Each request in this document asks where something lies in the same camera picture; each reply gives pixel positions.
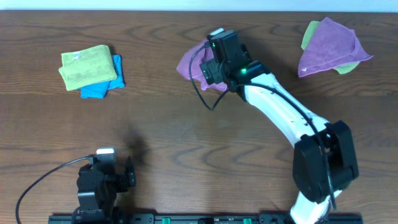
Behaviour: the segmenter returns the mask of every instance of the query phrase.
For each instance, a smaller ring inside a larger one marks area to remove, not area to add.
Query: blue cloth
[[[120,55],[113,55],[113,66],[115,68],[116,74],[118,77],[115,80],[95,83],[92,85],[81,87],[80,97],[82,98],[104,98],[107,90],[111,90],[114,88],[123,88],[123,72],[122,72],[122,58]]]

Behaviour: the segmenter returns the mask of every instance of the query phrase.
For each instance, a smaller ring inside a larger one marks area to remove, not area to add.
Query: tabletop
[[[354,29],[374,57],[346,75],[298,78],[305,29],[326,16]],[[125,211],[289,210],[298,190],[285,136],[232,93],[208,111],[176,71],[184,52],[219,27],[238,30],[251,57],[308,109],[351,128],[360,175],[337,198],[338,211],[398,222],[398,14],[1,11],[0,223],[15,222],[17,199],[42,174],[105,146],[116,148],[119,168],[133,157],[137,186],[116,201]],[[60,54],[99,44],[122,56],[126,87],[81,99],[65,89]],[[202,93],[209,102],[221,94]],[[22,222],[71,213],[82,165],[35,186]]]

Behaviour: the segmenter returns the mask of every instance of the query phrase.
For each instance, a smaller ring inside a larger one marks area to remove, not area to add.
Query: purple cloth
[[[200,42],[200,44],[194,46],[194,48],[190,49],[187,51],[184,56],[182,56],[180,63],[177,66],[177,71],[184,77],[185,79],[189,80],[189,62],[191,61],[192,55],[201,48],[207,40],[203,40]],[[206,62],[208,60],[211,60],[214,58],[213,52],[211,51],[210,48],[205,48],[201,50],[197,56],[193,59],[192,66],[191,66],[191,73],[192,73],[192,78],[195,80],[198,80],[200,82],[200,88],[204,91],[207,90],[207,88],[214,88],[219,91],[225,91],[227,89],[227,86],[225,83],[219,83],[219,84],[211,84],[208,85],[206,82],[205,77],[203,76],[203,73],[201,72],[200,69],[200,64],[203,62]]]
[[[372,57],[364,51],[354,30],[326,17],[319,23],[300,59],[298,77]]]

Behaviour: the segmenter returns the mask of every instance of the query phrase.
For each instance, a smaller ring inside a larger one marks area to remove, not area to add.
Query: towel
[[[123,72],[122,72],[122,59],[120,55],[112,56],[114,69],[118,77],[115,80],[96,83],[88,86],[81,87],[80,97],[82,98],[104,98],[107,90],[111,90],[113,88],[123,88]]]
[[[298,76],[304,77],[372,57],[364,51],[354,30],[326,17],[319,23],[300,59]]]
[[[109,47],[99,45],[77,52],[63,53],[59,72],[68,91],[116,79]]]
[[[305,50],[310,43],[310,40],[312,39],[312,36],[314,35],[316,29],[319,26],[318,21],[311,21],[310,24],[307,27],[307,30],[304,33],[303,41],[301,43],[301,49]],[[349,63],[347,65],[342,65],[334,68],[340,75],[346,74],[350,71],[352,71],[357,65],[359,65],[359,62],[355,63]]]
[[[177,71],[184,77],[185,79],[189,80],[189,63],[191,61],[192,55],[199,50],[204,44],[207,42],[207,40],[203,40],[200,42],[200,44],[194,46],[194,48],[190,49],[187,51],[184,56],[182,56],[180,63],[177,66]],[[211,60],[214,58],[213,52],[209,48],[205,48],[201,50],[197,56],[193,59],[192,66],[191,66],[191,74],[192,78],[195,80],[198,80],[200,82],[200,88],[205,91],[207,88],[214,88],[219,91],[225,91],[227,89],[227,86],[225,83],[219,83],[219,84],[207,84],[205,76],[203,76],[203,73],[201,72],[200,69],[200,64],[203,62],[206,62],[208,60]]]

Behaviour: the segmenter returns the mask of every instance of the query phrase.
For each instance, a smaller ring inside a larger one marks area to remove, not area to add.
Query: wooden table
[[[375,56],[346,75],[299,79],[303,33],[326,16],[354,29]],[[124,210],[290,209],[298,190],[284,135],[234,94],[208,111],[176,72],[184,52],[218,27],[239,30],[252,58],[310,110],[349,124],[360,176],[338,197],[338,210],[397,223],[398,14],[129,11],[0,12],[0,223],[15,222],[17,199],[42,174],[103,146],[117,149],[119,168],[134,156],[138,183],[118,198]],[[66,91],[60,54],[99,44],[122,55],[126,87],[84,100]],[[82,165],[34,187],[22,201],[22,222],[72,212]]]

